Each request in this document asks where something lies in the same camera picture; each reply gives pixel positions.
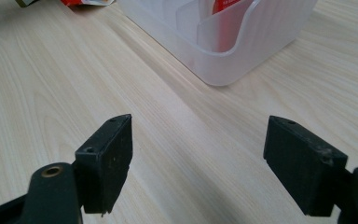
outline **white plastic container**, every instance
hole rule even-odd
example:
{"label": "white plastic container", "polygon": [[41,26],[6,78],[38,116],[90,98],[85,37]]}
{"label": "white plastic container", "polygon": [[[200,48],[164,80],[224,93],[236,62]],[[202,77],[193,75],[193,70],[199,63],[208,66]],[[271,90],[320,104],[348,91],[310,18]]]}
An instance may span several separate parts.
{"label": "white plastic container", "polygon": [[204,82],[228,85],[293,41],[317,0],[117,0],[124,13]]}

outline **light wood grain surface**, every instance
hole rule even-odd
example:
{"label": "light wood grain surface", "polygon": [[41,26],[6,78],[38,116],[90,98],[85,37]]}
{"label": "light wood grain surface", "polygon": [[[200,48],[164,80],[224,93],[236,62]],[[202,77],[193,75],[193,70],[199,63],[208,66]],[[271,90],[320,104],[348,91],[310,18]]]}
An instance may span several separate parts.
{"label": "light wood grain surface", "polygon": [[133,115],[113,213],[85,223],[337,223],[305,217],[263,160],[269,115],[358,166],[358,0],[319,0],[292,44],[227,87],[204,84],[109,7],[0,0],[0,204],[107,119]]}

